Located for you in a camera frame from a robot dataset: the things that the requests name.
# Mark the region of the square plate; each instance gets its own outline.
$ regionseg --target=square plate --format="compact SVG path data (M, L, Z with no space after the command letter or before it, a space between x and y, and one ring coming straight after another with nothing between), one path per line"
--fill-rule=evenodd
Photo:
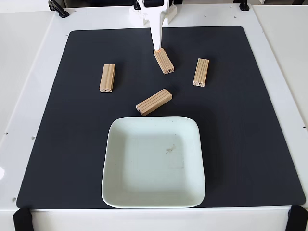
M131 117L110 127L102 198L117 208L186 208L205 196L200 135L185 117Z

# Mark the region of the wood grain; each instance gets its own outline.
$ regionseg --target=wood grain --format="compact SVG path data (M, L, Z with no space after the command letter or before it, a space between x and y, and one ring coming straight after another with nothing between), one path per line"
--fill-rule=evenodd
M153 53L164 75L174 72L174 66L172 65L170 59L168 58L164 48L161 48L158 51L154 50Z
M170 94L170 92L166 89L162 89L155 95L138 104L136 106L136 109L140 112L142 116L146 116L158 107L170 101L171 99L172 95Z
M198 59L196 72L194 73L193 85L199 87L205 86L208 63L208 59Z
M100 84L101 92L112 92L115 71L116 71L116 67L114 64L104 65L101 84Z

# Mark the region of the black clamp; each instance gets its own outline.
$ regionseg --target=black clamp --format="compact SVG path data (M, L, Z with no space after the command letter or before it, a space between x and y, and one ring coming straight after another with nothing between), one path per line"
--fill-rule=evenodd
M143 0L145 7L155 7L155 6L163 6L164 0ZM169 0L169 6L172 5L173 0ZM134 0L133 6L135 10L141 10L139 3L137 0Z
M69 12L65 11L55 0L48 0L48 5L51 11L57 11L61 18L69 16Z
M241 11L248 11L249 10L247 0L234 0L233 3L239 3Z

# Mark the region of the white surface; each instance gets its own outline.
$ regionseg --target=white surface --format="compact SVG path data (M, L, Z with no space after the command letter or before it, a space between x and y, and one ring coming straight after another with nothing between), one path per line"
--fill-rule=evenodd
M0 13L49 11L48 0L0 0Z
M288 11L287 15L292 13L293 9L290 6L286 10ZM0 180L0 187L5 187L5 192L0 190L0 209L2 210L16 210L12 197L16 196L19 191L33 145L31 137L36 134L39 128L53 78L66 43L67 37L65 35L76 29L133 27L129 20L127 20L127 7L76 9L76 11L74 12L74 9L71 9L70 13L72 14L67 19L54 18L46 36L45 45L54 42L56 46L44 45L42 47L36 65L30 73L30 78L25 86L22 98L9 124L10 134L5 137L5 141L0 147L0 167L6 166L5 175L7 177ZM270 25L271 21L275 22L277 18L282 19L287 17L287 15L281 8L273 7L271 11L264 12L262 16L266 17L266 23ZM290 23L277 24L274 32L281 33L293 27L296 33L301 33L301 31L306 33L308 30L306 26L294 27L298 21L302 20L300 15L295 13L294 17L287 17ZM21 21L24 19L20 14L12 14L11 17L19 18ZM261 74L267 80L266 85L282 125L284 135L286 136L286 133L289 133L286 139L302 185L305 191L307 191L308 170L306 166L303 167L297 164L307 163L306 145L303 144L306 142L305 137L307 134L301 133L303 122L296 112L289 90L286 90L286 83L281 81L281 72L253 11L243 13L235 5L180 6L178 7L177 17L170 24L170 26L227 25L241 25L245 29ZM37 30L43 30L43 28L38 26ZM271 40L270 42L279 43L280 40L281 38ZM281 46L281 49L288 49L288 44L285 43L284 47ZM291 65L286 65L288 68L295 68ZM292 81L292 76L287 76L286 78ZM4 91L10 91L10 89L6 89L1 85L0 88ZM33 212L33 223L35 230L42 231L81 231L85 229L101 231L102 227L104 227L104 230L168 229L180 231L207 229L213 231L284 231L287 223L288 208L184 209L180 213L176 210L162 209L153 211L36 211ZM14 230L12 214L13 212L10 211L0 212L1 229Z
M0 13L0 143L53 15Z
M287 209L112 209L33 211L35 231L285 231ZM15 231L13 212L1 230Z
M110 127L102 197L117 208L187 208L205 195L200 135L184 117L117 119Z
M308 128L308 6L254 9Z

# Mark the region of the black mat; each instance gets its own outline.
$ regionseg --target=black mat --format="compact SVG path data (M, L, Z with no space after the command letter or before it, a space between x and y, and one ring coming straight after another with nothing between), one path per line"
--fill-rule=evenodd
M108 130L163 88L172 101L148 116L199 126L206 192L198 207L300 205L305 196L241 27L164 28L175 72L163 75L149 29L70 33L18 195L18 207L111 208L101 196ZM193 86L209 59L204 88ZM112 93L100 93L115 64Z

